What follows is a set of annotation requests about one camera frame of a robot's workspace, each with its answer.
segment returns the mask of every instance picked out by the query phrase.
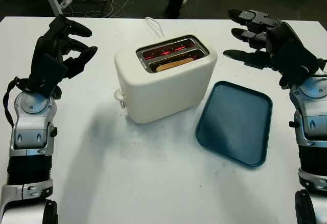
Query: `white table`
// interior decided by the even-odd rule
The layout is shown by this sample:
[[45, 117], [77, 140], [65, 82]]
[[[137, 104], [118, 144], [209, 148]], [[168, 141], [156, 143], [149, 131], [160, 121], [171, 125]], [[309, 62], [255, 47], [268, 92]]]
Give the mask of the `white table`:
[[[52, 18], [6, 17], [0, 23], [0, 94], [14, 76], [27, 77], [37, 38]], [[156, 39], [143, 19], [87, 19], [99, 47], [84, 73], [61, 83], [53, 156], [60, 223], [295, 223], [298, 149], [288, 127], [294, 107], [280, 75], [222, 55], [249, 51], [230, 34], [230, 20], [158, 20], [166, 35], [200, 33], [219, 55], [204, 100], [164, 119], [136, 125], [113, 98], [119, 87], [114, 54], [140, 39]], [[291, 21], [304, 45], [327, 57], [327, 32], [317, 22]], [[202, 148], [194, 131], [213, 84], [226, 80], [266, 93], [273, 115], [266, 162], [249, 170]], [[18, 90], [11, 95], [10, 109]], [[5, 181], [10, 126], [0, 116], [0, 176]]]

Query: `toaster slot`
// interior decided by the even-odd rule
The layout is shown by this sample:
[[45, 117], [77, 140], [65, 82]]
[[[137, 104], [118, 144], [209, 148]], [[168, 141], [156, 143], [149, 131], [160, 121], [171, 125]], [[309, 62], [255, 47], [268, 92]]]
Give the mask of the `toaster slot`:
[[179, 55], [175, 55], [172, 57], [167, 57], [158, 61], [151, 62], [149, 64], [149, 67], [152, 72], [160, 72], [173, 67], [183, 65], [188, 62], [192, 62], [204, 56], [205, 54], [201, 50], [194, 49], [186, 53], [182, 53]]
[[186, 35], [140, 48], [136, 55], [147, 72], [155, 73], [208, 56], [209, 51], [195, 36]]

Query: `plastic tray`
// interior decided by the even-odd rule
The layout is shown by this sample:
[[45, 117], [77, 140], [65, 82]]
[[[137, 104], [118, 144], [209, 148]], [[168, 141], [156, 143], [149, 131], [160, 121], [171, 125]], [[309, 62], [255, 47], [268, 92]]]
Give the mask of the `plastic tray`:
[[271, 111], [267, 95], [217, 82], [197, 125], [197, 140], [247, 166], [260, 166], [266, 160]]

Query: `white toaster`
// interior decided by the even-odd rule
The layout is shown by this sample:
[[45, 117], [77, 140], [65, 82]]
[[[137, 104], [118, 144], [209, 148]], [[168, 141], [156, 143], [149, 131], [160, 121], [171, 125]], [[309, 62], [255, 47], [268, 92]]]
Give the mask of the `white toaster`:
[[201, 102], [217, 53], [194, 35], [160, 38], [118, 52], [115, 98], [131, 119], [147, 123]]

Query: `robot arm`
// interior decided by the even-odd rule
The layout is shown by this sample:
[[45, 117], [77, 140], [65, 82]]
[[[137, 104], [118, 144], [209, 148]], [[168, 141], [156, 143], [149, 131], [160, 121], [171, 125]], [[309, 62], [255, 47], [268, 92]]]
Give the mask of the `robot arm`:
[[327, 223], [327, 75], [326, 60], [317, 59], [302, 44], [286, 23], [258, 11], [230, 10], [229, 17], [247, 27], [232, 29], [232, 34], [255, 48], [254, 53], [238, 50], [224, 55], [245, 65], [270, 67], [282, 74], [279, 85], [290, 88], [296, 108], [294, 121], [299, 147], [300, 183], [306, 188], [295, 194], [298, 223]]
[[[8, 122], [12, 126], [7, 183], [2, 187], [0, 201], [1, 223], [57, 223], [56, 203], [46, 198], [52, 194], [50, 178], [54, 137], [57, 128], [53, 118], [56, 99], [61, 90], [57, 84], [63, 78], [81, 73], [97, 51], [95, 46], [69, 38], [69, 34], [90, 37], [85, 26], [57, 16], [50, 29], [36, 43], [28, 79], [15, 78], [4, 96]], [[81, 52], [77, 58], [63, 61], [71, 50]], [[9, 92], [17, 86], [20, 93], [14, 102], [17, 121], [14, 124], [8, 111]]]

